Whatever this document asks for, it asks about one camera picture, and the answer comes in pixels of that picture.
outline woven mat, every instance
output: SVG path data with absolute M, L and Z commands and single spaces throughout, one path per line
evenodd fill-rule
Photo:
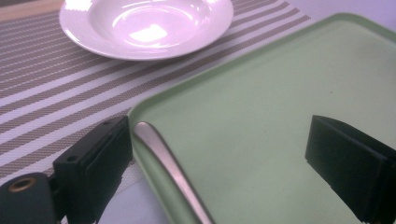
M 0 23 L 0 184 L 52 162 L 98 123 L 187 77 L 313 22 L 282 0 L 233 0 L 230 29 L 193 54 L 158 62 L 98 56 L 72 43 L 58 12 Z M 132 162 L 120 189 L 141 178 Z
M 27 2 L 33 2 L 36 0 L 1 0 L 0 1 L 0 7 L 9 7 L 21 3 L 27 3 Z

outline light green tray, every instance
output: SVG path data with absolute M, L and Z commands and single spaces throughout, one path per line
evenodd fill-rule
M 340 14 L 191 78 L 129 113 L 163 135 L 216 223 L 360 223 L 304 158 L 313 115 L 396 148 L 396 34 Z M 194 223 L 164 169 L 134 157 L 171 223 Z

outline white plate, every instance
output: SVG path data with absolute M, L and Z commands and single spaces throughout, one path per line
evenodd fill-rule
M 123 60 L 159 60 L 213 43 L 233 19 L 230 0 L 66 0 L 60 23 L 75 43 Z

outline silver rod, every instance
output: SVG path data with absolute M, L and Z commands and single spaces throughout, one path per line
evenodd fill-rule
M 190 182 L 186 176 L 184 176 L 169 146 L 156 128 L 147 122 L 139 122 L 134 126 L 134 134 L 144 143 L 151 153 L 154 154 L 165 168 L 166 172 L 172 177 L 192 211 L 198 217 L 200 223 L 214 223 L 206 212 L 205 207 L 201 204 L 198 196 L 195 194 Z

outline black clamp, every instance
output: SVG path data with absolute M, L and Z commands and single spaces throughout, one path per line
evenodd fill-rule
M 305 157 L 361 222 L 393 224 L 396 150 L 344 122 L 314 116 Z
M 1 186 L 0 223 L 97 222 L 131 159 L 128 118 L 105 121 L 54 161 L 53 175 L 22 175 Z

